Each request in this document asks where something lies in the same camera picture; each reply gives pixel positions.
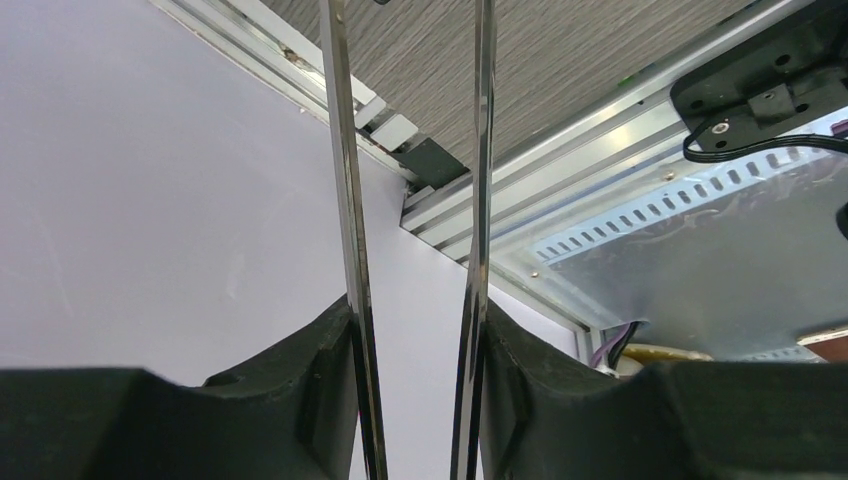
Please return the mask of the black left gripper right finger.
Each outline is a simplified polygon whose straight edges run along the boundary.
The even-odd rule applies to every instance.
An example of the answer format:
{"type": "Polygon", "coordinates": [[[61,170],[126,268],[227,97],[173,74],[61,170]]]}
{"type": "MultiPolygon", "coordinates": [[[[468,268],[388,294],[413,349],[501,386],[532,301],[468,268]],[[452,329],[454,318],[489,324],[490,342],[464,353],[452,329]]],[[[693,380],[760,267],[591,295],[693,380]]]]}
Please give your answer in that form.
{"type": "Polygon", "coordinates": [[[845,364],[678,361],[619,380],[488,308],[489,479],[843,479],[845,364]]]}

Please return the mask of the metal tongs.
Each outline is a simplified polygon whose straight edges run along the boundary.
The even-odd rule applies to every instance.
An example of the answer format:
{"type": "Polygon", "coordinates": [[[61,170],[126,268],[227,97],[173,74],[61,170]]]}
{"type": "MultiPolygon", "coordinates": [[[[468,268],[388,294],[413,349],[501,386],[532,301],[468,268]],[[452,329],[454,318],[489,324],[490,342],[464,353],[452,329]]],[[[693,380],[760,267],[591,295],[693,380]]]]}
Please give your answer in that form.
{"type": "MultiPolygon", "coordinates": [[[[354,125],[344,4],[322,1],[320,34],[327,111],[343,247],[346,299],[353,326],[352,346],[360,431],[366,474],[388,478],[376,342],[368,270],[366,231],[354,125]]],[[[484,355],[482,341],[489,304],[490,229],[493,168],[496,8],[475,4],[475,132],[472,244],[459,345],[450,476],[474,479],[478,469],[484,355]]]]}

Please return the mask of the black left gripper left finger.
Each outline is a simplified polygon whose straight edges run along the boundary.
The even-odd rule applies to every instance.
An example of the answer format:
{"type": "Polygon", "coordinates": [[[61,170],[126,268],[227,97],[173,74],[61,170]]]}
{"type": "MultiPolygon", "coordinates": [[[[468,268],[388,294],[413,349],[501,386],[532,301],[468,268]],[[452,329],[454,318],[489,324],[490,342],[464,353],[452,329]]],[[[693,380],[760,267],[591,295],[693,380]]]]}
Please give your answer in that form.
{"type": "Polygon", "coordinates": [[[345,479],[357,426],[350,309],[199,387],[141,368],[1,374],[5,479],[345,479]]]}

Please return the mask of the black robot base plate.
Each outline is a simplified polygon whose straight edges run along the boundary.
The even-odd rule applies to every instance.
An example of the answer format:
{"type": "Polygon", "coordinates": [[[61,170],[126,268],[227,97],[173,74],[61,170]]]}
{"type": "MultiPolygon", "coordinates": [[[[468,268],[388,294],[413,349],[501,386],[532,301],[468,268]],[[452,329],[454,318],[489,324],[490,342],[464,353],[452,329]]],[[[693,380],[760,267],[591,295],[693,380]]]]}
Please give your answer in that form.
{"type": "Polygon", "coordinates": [[[694,163],[782,147],[846,152],[845,132],[795,131],[847,105],[846,2],[812,2],[681,77],[670,99],[694,163]]]}

